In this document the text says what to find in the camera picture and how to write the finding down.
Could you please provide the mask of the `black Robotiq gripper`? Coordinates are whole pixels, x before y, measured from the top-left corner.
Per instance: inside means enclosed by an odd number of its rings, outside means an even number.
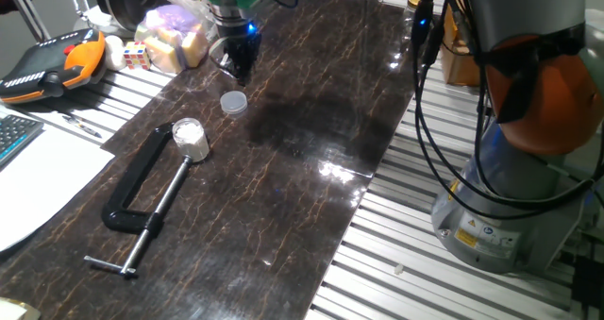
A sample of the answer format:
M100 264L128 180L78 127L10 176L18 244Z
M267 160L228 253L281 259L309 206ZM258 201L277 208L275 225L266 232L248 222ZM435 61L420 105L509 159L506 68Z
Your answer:
M255 61L261 44L261 33L254 23L244 23L238 26L221 27L222 37L226 37L226 50L236 62L243 63L240 67L231 59L225 62L226 73L247 86L255 71Z

